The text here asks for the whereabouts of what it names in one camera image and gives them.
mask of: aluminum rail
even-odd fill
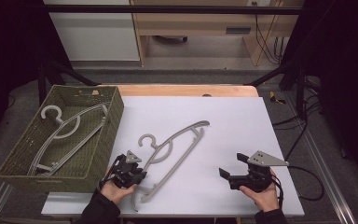
[[[318,8],[303,7],[219,7],[219,6],[116,6],[116,5],[23,5],[23,9],[65,13],[180,13],[312,15]]]
[[[287,102],[292,109],[293,113],[296,113],[296,107],[294,103],[293,96],[291,94],[283,93],[287,99]],[[347,202],[345,201],[345,198],[339,189],[339,186],[334,178],[334,176],[331,174],[330,169],[328,168],[327,164],[324,161],[324,158],[322,154],[320,153],[320,150],[318,149],[315,141],[312,138],[312,135],[310,134],[309,130],[305,130],[304,132],[304,139],[306,141],[307,149],[310,153],[310,157],[312,158],[313,164],[315,165],[316,170],[318,171],[318,174],[324,183],[324,188],[330,198],[331,203],[334,206],[334,209],[336,210],[337,216],[341,223],[343,224],[354,224],[356,223],[354,216],[351,212],[351,209],[349,208]]]

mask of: green wicker basket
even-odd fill
[[[56,121],[56,110],[47,110],[46,117],[41,118],[45,106],[59,107],[62,111],[61,119],[66,121],[91,106],[105,102],[109,102],[106,106],[107,115],[102,109],[85,113],[80,117],[74,133],[62,139],[54,139],[48,145],[39,162],[45,166],[59,161],[92,130],[103,124],[55,174],[27,175],[38,150],[60,127]],[[54,85],[21,139],[0,167],[0,179],[17,189],[31,192],[93,192],[98,180],[102,179],[106,172],[123,110],[124,104],[117,87]],[[76,119],[68,122],[58,134],[65,135],[75,126]]]

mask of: white cabinet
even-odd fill
[[[128,0],[44,0],[45,4],[128,5]],[[71,62],[139,61],[130,13],[50,13]]]

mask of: white table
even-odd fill
[[[238,152],[252,156],[257,150],[282,159],[267,109],[259,97],[183,97],[183,96],[123,96],[125,105],[111,162],[121,153],[131,150],[143,159],[154,149],[144,140],[145,133],[156,136],[161,144],[172,134],[200,120],[205,135],[165,185],[148,203],[131,208],[131,197],[120,204],[122,217],[248,217],[257,212],[254,202],[240,191],[229,188],[220,177],[218,168],[232,175],[246,175],[247,164],[237,161]],[[173,141],[170,157],[152,164],[142,186],[151,186],[171,169],[177,158],[191,144],[192,133]],[[286,167],[273,167],[282,182],[283,212],[288,216],[303,216],[293,180]],[[42,214],[54,217],[78,217],[90,200],[90,194],[51,192]]]

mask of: human hand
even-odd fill
[[[275,173],[271,171],[272,178],[275,179]],[[240,191],[242,191],[246,196],[253,199],[255,205],[258,209],[268,212],[280,208],[277,197],[277,190],[274,183],[271,183],[268,188],[265,190],[256,193],[245,186],[240,186]]]
[[[101,194],[118,205],[123,198],[135,191],[136,186],[132,185],[127,189],[120,189],[113,181],[107,181],[101,189]]]

